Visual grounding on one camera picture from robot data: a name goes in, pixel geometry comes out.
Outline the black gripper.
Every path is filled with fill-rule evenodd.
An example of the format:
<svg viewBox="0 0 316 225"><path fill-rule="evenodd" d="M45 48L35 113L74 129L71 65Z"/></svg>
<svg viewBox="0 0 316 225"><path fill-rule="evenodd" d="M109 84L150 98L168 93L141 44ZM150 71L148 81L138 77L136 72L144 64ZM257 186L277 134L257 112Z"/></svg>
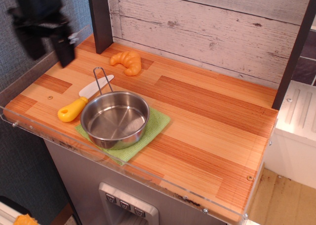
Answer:
<svg viewBox="0 0 316 225"><path fill-rule="evenodd" d="M62 67L75 59L74 35L69 20L61 13L61 0L16 0L17 7L10 8L15 34L33 59L46 53L42 38L50 38Z"/></svg>

